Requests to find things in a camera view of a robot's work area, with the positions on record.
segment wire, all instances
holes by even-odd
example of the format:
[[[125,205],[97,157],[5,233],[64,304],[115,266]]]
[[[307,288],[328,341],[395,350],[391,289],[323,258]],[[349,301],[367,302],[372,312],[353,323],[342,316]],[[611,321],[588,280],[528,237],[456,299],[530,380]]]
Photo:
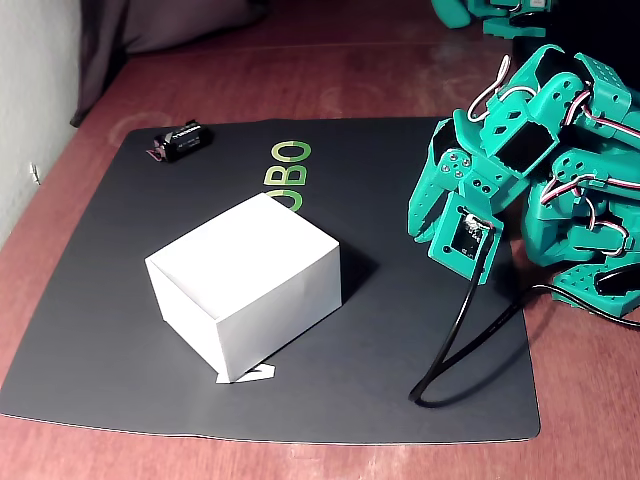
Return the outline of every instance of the wire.
[[[571,125],[571,122],[573,122],[573,117],[576,114],[576,110],[578,109],[580,104],[584,102],[585,99],[588,98],[590,95],[591,95],[591,92],[589,90],[585,90],[584,92],[582,92],[580,95],[576,97],[576,99],[571,104],[571,107],[569,107],[569,110],[567,110],[567,117],[564,120],[565,126]]]
[[[498,69],[498,75],[496,77],[495,82],[489,85],[480,95],[478,95],[478,97],[476,97],[476,99],[473,102],[471,102],[471,106],[469,107],[469,110],[467,110],[467,118],[469,119],[470,122],[473,122],[473,123],[481,122],[487,117],[487,115],[489,115],[489,111],[486,111],[482,115],[474,117],[473,112],[476,108],[478,108],[478,105],[480,105],[480,102],[482,102],[482,100],[484,100],[484,98],[487,95],[489,95],[490,93],[495,93],[496,89],[498,89],[500,85],[502,85],[502,83],[504,82],[504,79],[507,78],[507,74],[509,73],[510,66],[511,66],[511,57],[509,57],[509,55],[505,55],[504,57],[502,57],[502,63],[500,63],[500,68]]]
[[[447,353],[449,352],[451,345],[453,344],[453,340],[460,329],[460,324],[466,315],[466,311],[469,308],[469,304],[473,299],[473,296],[476,291],[476,287],[478,286],[478,280],[480,275],[476,277],[475,273],[478,270],[478,265],[482,265],[484,260],[486,259],[486,255],[482,258],[482,262],[478,262],[476,264],[476,269],[474,270],[474,276],[471,279],[471,283],[469,285],[469,289],[467,291],[467,295],[465,296],[464,302],[460,309],[460,313],[458,314],[458,318],[456,319],[449,335],[447,335],[447,339],[445,343],[442,345],[440,352],[436,355],[435,360],[431,364],[429,371],[427,374],[418,382],[418,384],[413,387],[411,393],[409,394],[409,400],[414,402],[415,404],[421,407],[429,408],[430,405],[428,402],[422,400],[422,394],[429,387],[429,385],[444,372],[449,370],[451,367],[460,362],[463,358],[467,357],[471,352],[475,351],[478,347],[480,347],[484,342],[489,340],[498,330],[500,330],[513,316],[520,310],[526,302],[535,295],[541,295],[543,293],[551,292],[557,295],[564,297],[565,299],[573,302],[574,304],[582,307],[589,313],[597,315],[608,322],[611,322],[615,325],[625,327],[631,330],[640,331],[640,323],[633,322],[631,320],[626,320],[622,317],[617,317],[615,315],[611,315],[604,310],[599,309],[598,307],[591,305],[588,302],[585,302],[580,297],[577,297],[573,293],[555,285],[549,285],[546,283],[531,285],[527,289],[525,289],[520,295],[516,298],[516,300],[511,303],[494,322],[489,325],[480,335],[471,340],[467,345],[462,347],[457,353],[451,355],[451,357],[445,360]]]
[[[153,158],[156,162],[161,162],[162,157],[158,155],[154,150],[146,150],[146,152]]]
[[[440,347],[440,351],[438,355],[436,355],[435,360],[431,364],[431,368],[427,371],[424,377],[416,384],[415,387],[409,393],[409,400],[414,403],[420,402],[420,397],[422,393],[427,389],[429,384],[433,382],[441,373],[440,371],[441,365],[444,363],[449,350],[451,349],[451,345],[453,345],[456,336],[458,335],[458,331],[460,330],[460,326],[464,318],[467,315],[467,310],[469,310],[469,305],[471,304],[471,300],[476,293],[476,289],[478,288],[478,284],[480,283],[480,276],[482,275],[482,271],[484,270],[484,263],[487,259],[487,255],[489,254],[489,250],[493,245],[493,239],[495,236],[495,228],[491,228],[487,231],[487,238],[480,250],[478,255],[478,260],[476,262],[476,266],[473,269],[473,274],[471,275],[471,281],[469,282],[469,288],[467,289],[467,293],[462,301],[462,306],[460,307],[460,311],[458,312],[458,317],[456,321],[453,323],[453,327],[449,331],[446,340]]]
[[[584,197],[584,200],[587,202],[587,205],[589,205],[589,231],[592,231],[596,224],[596,207],[593,206],[593,202],[589,200],[589,197]]]
[[[537,93],[538,93],[531,87],[525,87],[524,85],[516,85],[515,87],[511,87],[509,90],[507,90],[502,95],[500,95],[498,97],[498,100],[500,100],[502,102],[505,98],[507,98],[513,92],[527,92],[527,93],[531,94],[532,97],[535,97],[537,95]]]
[[[571,180],[569,183],[563,183],[559,187],[557,187],[557,188],[555,188],[553,190],[550,190],[547,193],[545,193],[544,195],[542,195],[540,197],[540,203],[542,205],[546,205],[547,203],[549,203],[554,198],[562,195],[563,193],[566,193],[566,192],[572,190],[574,187],[577,187],[580,182],[585,181],[585,180],[595,180],[595,179],[596,179],[596,176],[593,173],[585,173],[583,175],[580,175],[580,176],[574,178],[573,180]]]
[[[596,123],[600,123],[601,125],[606,125],[607,127],[615,128],[616,130],[626,133],[627,135],[631,135],[632,137],[640,139],[640,131],[638,130],[635,130],[631,127],[627,127],[626,125],[623,125],[621,123],[614,122],[613,120],[607,120],[606,118],[596,117],[591,113],[591,111],[589,110],[589,107],[587,107],[586,105],[582,106],[582,111],[587,117],[589,117],[591,120],[593,120]]]
[[[613,228],[614,230],[622,234],[622,244],[620,245],[620,247],[618,247],[617,250],[600,250],[607,257],[617,257],[621,255],[622,252],[624,252],[625,244],[627,243],[627,239],[629,238],[629,231],[626,228],[607,220],[600,220],[596,222],[595,225]]]
[[[568,183],[563,183],[558,188],[547,191],[546,193],[543,190],[543,195],[540,196],[540,203],[542,205],[546,205],[554,198],[568,192],[569,190],[572,190],[573,188],[577,187],[580,182],[583,182],[585,180],[597,180],[597,178],[593,173],[585,173],[583,175],[577,176]],[[607,178],[601,181],[603,183],[614,185],[616,187],[629,188],[631,190],[640,190],[640,183],[636,182],[628,182],[626,180],[619,180],[617,178]]]

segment gray fabric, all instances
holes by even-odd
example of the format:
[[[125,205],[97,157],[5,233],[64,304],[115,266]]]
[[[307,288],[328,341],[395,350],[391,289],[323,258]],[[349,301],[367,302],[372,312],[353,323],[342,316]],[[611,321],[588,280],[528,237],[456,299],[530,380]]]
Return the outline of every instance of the gray fabric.
[[[127,54],[169,48],[260,18],[250,0],[82,0],[79,126]]]

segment printed logo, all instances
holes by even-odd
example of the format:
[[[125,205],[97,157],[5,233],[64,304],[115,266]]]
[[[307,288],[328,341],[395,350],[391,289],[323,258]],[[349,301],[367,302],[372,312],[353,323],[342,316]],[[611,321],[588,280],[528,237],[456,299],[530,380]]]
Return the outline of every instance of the printed logo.
[[[298,155],[287,156],[282,153],[282,150],[286,147],[293,147],[294,150],[298,150]],[[304,165],[300,165],[302,162],[309,158],[311,155],[311,147],[304,142],[298,142],[290,140],[287,142],[280,142],[273,146],[271,149],[271,156],[274,160],[278,160],[284,164],[293,163],[294,165],[283,166],[273,165],[267,169],[267,173],[264,176],[264,184],[268,187],[273,186],[287,186],[298,187],[304,186],[307,181],[307,168]],[[293,200],[293,205],[289,208],[294,212],[298,211],[302,206],[302,194],[293,189],[279,189],[271,190],[267,192],[270,197],[289,197]]]

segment white wall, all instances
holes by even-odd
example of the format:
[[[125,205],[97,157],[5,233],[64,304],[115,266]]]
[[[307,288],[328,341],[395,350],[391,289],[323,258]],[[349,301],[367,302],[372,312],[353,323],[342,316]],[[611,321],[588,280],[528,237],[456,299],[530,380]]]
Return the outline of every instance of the white wall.
[[[74,133],[79,0],[0,0],[0,246]]]

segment paper tag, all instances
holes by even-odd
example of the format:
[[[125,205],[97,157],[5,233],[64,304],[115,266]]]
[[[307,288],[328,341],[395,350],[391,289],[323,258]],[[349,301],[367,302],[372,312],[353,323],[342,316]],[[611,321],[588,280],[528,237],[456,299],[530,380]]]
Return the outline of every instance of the paper tag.
[[[276,367],[273,365],[267,365],[266,363],[261,363],[257,367],[252,370],[249,370],[242,377],[236,380],[233,383],[240,382],[252,382],[254,380],[265,380],[267,378],[273,378],[276,374]],[[228,378],[223,375],[218,375],[216,379],[216,383],[231,383]]]

